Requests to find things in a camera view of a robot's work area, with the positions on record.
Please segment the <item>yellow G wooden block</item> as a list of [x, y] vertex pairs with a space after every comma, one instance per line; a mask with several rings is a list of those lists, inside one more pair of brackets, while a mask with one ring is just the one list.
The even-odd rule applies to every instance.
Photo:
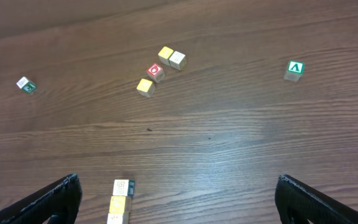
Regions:
[[132, 197], [113, 195], [110, 199], [109, 213], [125, 214], [129, 213], [132, 205]]

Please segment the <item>cream E wooden block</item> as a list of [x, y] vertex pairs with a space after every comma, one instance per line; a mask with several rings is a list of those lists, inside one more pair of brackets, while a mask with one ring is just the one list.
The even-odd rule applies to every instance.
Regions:
[[135, 180], [116, 179], [113, 184], [112, 194], [114, 196], [133, 197], [135, 189]]

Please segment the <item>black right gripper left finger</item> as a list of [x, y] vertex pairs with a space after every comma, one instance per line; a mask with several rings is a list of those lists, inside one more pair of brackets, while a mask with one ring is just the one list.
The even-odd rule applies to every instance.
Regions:
[[0, 224], [74, 224], [82, 199], [77, 174], [69, 174], [0, 211]]

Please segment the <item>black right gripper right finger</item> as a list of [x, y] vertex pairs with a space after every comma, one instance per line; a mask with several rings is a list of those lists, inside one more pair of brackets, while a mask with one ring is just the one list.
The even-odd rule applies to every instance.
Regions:
[[282, 224], [358, 224], [358, 211], [283, 174], [275, 189]]

